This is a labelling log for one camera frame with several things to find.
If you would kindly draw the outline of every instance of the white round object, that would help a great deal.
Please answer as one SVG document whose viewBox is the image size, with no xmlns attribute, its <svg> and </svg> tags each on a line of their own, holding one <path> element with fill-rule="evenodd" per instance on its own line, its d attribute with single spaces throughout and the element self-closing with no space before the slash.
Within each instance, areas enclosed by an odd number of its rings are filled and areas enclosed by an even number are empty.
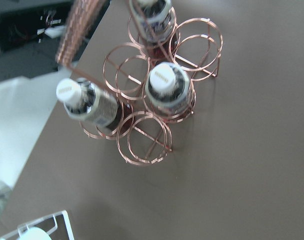
<svg viewBox="0 0 304 240">
<path fill-rule="evenodd" d="M 74 106 L 79 103 L 82 98 L 82 89 L 76 81 L 65 78 L 58 83 L 56 96 L 59 101 L 66 105 Z"/>
<path fill-rule="evenodd" d="M 32 227 L 24 232 L 18 240 L 52 240 L 51 237 L 42 229 Z"/>
<path fill-rule="evenodd" d="M 137 2 L 142 6 L 151 6 L 157 3 L 157 0 L 137 0 Z"/>
<path fill-rule="evenodd" d="M 161 63 L 151 70 L 149 81 L 157 93 L 167 94 L 174 90 L 175 73 L 167 63 Z"/>
</svg>

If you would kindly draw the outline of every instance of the table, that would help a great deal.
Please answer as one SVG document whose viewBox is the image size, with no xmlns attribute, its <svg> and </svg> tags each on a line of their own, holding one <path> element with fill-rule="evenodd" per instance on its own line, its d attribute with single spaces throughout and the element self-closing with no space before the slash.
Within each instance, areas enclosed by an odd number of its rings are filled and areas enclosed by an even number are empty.
<svg viewBox="0 0 304 240">
<path fill-rule="evenodd" d="M 209 17 L 224 37 L 219 76 L 196 86 L 195 115 L 172 127 L 174 152 L 125 164 L 58 103 L 0 235 L 67 209 L 78 239 L 304 240 L 304 0 L 173 4 L 179 23 Z M 106 53 L 129 41 L 127 19 L 112 1 L 78 68 L 102 78 Z"/>
</svg>

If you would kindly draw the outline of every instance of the bottle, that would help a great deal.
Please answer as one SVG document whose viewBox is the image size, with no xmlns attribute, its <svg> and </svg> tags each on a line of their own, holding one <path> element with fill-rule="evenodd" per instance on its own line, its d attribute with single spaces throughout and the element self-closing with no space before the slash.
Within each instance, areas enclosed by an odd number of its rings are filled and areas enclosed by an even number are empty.
<svg viewBox="0 0 304 240">
<path fill-rule="evenodd" d="M 162 62 L 150 71 L 145 92 L 154 108 L 169 116 L 186 112 L 193 98 L 189 76 L 171 62 Z"/>
<path fill-rule="evenodd" d="M 122 103 L 91 81 L 79 78 L 61 80 L 56 96 L 64 103 L 70 118 L 95 124 L 98 128 L 115 130 L 122 119 Z M 129 105 L 123 105 L 124 118 L 131 113 Z"/>
<path fill-rule="evenodd" d="M 157 38 L 162 43 L 166 53 L 168 54 L 170 35 L 175 28 L 175 17 L 171 11 L 172 2 L 171 0 L 136 0 L 140 9 L 144 13 L 148 24 L 154 30 Z M 133 12 L 134 20 L 139 28 L 141 37 L 147 43 L 148 55 L 152 59 L 163 59 L 165 58 L 164 53 L 160 47 L 157 47 L 157 40 L 155 39 L 146 25 L 144 18 L 141 17 L 138 10 L 135 8 L 134 3 L 130 0 L 130 8 Z M 172 38 L 172 52 L 177 46 L 177 34 L 175 33 Z"/>
</svg>

